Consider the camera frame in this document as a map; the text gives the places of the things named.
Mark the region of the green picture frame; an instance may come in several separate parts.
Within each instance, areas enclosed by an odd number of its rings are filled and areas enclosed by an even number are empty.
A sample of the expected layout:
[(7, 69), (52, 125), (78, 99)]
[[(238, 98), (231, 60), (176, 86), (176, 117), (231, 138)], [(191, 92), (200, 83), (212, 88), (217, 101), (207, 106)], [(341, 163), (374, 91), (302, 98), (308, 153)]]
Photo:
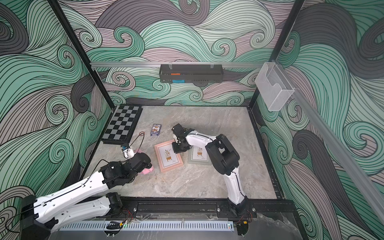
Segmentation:
[(189, 163), (197, 165), (212, 165), (207, 150), (197, 146), (193, 146), (189, 150)]

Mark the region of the pink picture frame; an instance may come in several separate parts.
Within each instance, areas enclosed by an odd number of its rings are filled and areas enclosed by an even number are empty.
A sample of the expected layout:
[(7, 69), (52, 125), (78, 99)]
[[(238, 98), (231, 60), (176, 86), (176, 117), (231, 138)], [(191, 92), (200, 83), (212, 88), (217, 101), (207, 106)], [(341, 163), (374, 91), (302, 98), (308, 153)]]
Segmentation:
[(154, 146), (159, 168), (162, 173), (184, 166), (181, 155), (176, 154), (173, 150), (173, 143), (175, 143), (175, 141), (170, 140)]

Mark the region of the pink cloth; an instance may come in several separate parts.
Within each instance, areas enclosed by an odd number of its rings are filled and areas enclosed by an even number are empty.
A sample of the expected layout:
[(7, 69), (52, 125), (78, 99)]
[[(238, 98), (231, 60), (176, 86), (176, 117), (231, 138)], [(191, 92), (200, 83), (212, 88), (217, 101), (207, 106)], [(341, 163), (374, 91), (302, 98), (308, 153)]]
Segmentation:
[[(141, 150), (136, 150), (135, 153), (142, 153), (142, 151)], [(149, 168), (149, 169), (145, 168), (144, 170), (142, 170), (140, 172), (140, 174), (141, 175), (147, 175), (147, 174), (151, 173), (153, 170), (154, 170), (153, 166), (151, 168)]]

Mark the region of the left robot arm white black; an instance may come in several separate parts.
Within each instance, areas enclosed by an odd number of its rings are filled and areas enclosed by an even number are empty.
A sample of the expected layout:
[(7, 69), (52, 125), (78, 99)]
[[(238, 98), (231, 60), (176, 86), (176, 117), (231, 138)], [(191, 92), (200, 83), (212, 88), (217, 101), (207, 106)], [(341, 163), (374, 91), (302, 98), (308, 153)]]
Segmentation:
[(138, 173), (152, 167), (151, 159), (136, 153), (126, 162), (109, 162), (88, 178), (53, 194), (22, 199), (20, 238), (46, 240), (60, 228), (96, 217), (114, 217), (123, 212), (118, 193), (110, 190), (133, 182)]

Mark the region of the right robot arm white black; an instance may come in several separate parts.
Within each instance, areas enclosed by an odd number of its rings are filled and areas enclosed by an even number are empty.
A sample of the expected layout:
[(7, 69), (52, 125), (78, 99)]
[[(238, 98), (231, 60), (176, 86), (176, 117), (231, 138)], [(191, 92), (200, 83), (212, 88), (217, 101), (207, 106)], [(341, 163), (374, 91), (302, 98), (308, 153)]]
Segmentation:
[(235, 217), (245, 214), (248, 197), (243, 191), (239, 175), (240, 155), (228, 138), (220, 134), (210, 136), (187, 129), (180, 124), (172, 128), (174, 142), (172, 148), (176, 154), (183, 153), (193, 147), (207, 151), (215, 170), (223, 175), (228, 192), (229, 209)]

